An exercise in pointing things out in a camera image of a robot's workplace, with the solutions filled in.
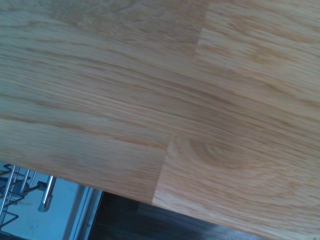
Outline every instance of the dishwasher rack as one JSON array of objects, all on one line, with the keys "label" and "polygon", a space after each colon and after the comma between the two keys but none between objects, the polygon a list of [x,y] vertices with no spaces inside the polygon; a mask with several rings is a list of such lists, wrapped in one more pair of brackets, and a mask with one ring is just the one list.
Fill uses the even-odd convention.
[{"label": "dishwasher rack", "polygon": [[16,165],[5,164],[3,168],[4,170],[0,171],[0,233],[6,234],[1,229],[19,217],[18,214],[9,212],[8,208],[17,205],[27,194],[35,190],[43,191],[38,211],[47,212],[49,210],[56,177],[49,176],[47,182],[38,181],[35,185],[37,172],[34,171],[30,177],[29,169],[21,173],[23,168]]}]

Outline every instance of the dark wood floor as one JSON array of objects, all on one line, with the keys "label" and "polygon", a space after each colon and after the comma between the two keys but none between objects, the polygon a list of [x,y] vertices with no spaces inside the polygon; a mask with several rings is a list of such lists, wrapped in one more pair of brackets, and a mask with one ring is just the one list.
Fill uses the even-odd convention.
[{"label": "dark wood floor", "polygon": [[138,201],[104,193],[90,240],[263,240]]}]

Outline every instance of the wood grain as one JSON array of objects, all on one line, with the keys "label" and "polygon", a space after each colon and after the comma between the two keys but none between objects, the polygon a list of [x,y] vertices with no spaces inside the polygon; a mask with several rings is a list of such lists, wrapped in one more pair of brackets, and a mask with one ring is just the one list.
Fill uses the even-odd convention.
[{"label": "wood grain", "polygon": [[306,88],[317,95],[320,2],[211,0],[196,53],[226,73],[277,83],[297,97]]},{"label": "wood grain", "polygon": [[0,161],[319,238],[319,3],[129,3],[0,0]]},{"label": "wood grain", "polygon": [[268,238],[316,238],[319,159],[286,150],[173,137],[153,204]]},{"label": "wood grain", "polygon": [[102,37],[167,54],[195,53],[207,0],[55,0],[50,15]]}]

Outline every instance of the stainless steel handle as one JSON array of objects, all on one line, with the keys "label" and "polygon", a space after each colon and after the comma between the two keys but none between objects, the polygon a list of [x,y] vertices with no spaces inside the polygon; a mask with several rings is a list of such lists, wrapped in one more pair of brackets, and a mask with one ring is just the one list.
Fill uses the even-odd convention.
[{"label": "stainless steel handle", "polygon": [[38,211],[41,213],[47,212],[49,210],[51,200],[52,200],[52,192],[55,187],[57,178],[55,176],[49,176],[47,184],[46,184],[46,189],[43,193],[43,197],[40,203],[40,206],[38,208]]}]

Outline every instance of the dishwasher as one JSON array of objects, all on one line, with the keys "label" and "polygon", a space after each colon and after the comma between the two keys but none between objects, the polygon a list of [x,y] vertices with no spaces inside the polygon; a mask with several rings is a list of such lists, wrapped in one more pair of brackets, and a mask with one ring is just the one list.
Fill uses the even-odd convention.
[{"label": "dishwasher", "polygon": [[102,193],[0,162],[0,240],[87,240]]}]

